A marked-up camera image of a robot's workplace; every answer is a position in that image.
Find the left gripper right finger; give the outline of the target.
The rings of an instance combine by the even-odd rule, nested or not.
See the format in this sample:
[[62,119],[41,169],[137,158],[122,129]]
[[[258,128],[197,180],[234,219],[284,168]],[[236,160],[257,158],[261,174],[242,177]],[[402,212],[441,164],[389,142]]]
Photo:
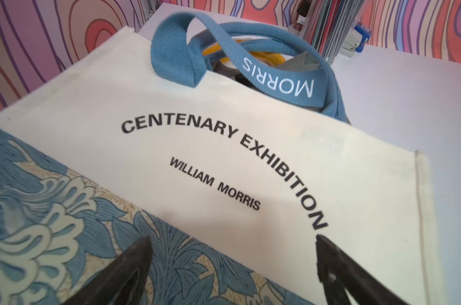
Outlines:
[[328,304],[405,304],[324,235],[316,236],[318,278]]

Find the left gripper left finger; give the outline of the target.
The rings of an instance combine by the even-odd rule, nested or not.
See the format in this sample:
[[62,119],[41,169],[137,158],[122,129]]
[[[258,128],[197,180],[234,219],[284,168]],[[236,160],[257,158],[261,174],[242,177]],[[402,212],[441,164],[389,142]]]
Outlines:
[[148,236],[137,240],[65,304],[139,304],[152,264]]

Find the beige bag blue handles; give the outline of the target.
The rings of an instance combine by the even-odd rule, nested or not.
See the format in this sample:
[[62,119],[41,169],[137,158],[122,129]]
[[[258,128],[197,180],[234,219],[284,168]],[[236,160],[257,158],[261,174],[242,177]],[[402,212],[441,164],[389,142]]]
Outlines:
[[145,236],[139,304],[328,304],[317,235],[405,304],[447,302],[426,155],[351,126],[331,67],[285,30],[124,27],[0,112],[0,304],[62,304]]

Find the white bag yellow handles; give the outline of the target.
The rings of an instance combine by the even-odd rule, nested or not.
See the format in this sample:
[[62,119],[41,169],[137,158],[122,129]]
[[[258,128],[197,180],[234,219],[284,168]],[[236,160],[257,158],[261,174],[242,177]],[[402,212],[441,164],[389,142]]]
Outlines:
[[[221,50],[221,46],[218,43],[212,44],[210,47],[207,47],[203,51],[204,56],[208,55],[216,55],[217,52]],[[270,53],[270,52],[250,52],[250,54],[259,60],[262,63],[267,64],[268,66],[278,66],[286,62],[284,56],[278,53]]]

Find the olive green fabric bag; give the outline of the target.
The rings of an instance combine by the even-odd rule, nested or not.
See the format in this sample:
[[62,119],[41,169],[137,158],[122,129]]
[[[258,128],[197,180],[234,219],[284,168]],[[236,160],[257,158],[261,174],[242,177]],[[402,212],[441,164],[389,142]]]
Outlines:
[[[309,53],[305,52],[295,57],[289,58],[285,63],[274,66],[273,68],[284,71],[304,72],[314,71],[319,67],[320,64],[316,61],[316,59]],[[238,83],[244,84],[246,86],[252,86],[228,58],[222,58],[212,63],[212,71],[237,81]]]

